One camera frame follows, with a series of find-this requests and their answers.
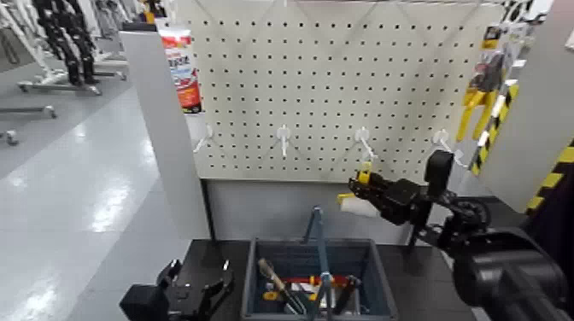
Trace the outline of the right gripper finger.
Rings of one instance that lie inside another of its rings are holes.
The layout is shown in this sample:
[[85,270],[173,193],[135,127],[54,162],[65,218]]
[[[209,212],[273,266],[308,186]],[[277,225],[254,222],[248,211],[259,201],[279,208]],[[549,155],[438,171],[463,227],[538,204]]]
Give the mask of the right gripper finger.
[[376,172],[361,170],[357,175],[357,184],[365,189],[386,190],[390,182]]
[[385,184],[363,184],[357,180],[350,180],[348,187],[356,197],[370,202],[377,210],[385,209]]

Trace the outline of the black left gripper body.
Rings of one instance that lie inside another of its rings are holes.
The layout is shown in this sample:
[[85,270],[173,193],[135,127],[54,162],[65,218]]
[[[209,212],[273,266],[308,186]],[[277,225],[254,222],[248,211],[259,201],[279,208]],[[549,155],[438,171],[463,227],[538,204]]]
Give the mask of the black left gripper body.
[[170,287],[167,298],[168,320],[210,320],[223,302],[223,283],[207,284],[200,288]]

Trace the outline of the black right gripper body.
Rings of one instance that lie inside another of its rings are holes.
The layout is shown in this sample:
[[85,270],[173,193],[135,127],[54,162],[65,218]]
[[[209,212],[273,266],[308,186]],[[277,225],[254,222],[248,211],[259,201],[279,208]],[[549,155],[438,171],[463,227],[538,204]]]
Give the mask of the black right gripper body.
[[381,216],[394,225],[414,225],[421,214],[427,186],[401,178],[386,181],[383,187]]

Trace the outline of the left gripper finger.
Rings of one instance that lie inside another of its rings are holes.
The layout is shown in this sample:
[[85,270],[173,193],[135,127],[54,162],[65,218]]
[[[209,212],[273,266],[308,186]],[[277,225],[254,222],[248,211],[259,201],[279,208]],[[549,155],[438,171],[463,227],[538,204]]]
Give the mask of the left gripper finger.
[[235,289],[235,273],[231,263],[226,260],[222,266],[221,278],[203,288],[203,308],[205,311],[216,311]]
[[156,285],[160,288],[172,287],[177,281],[182,263],[178,259],[171,260],[158,274]]

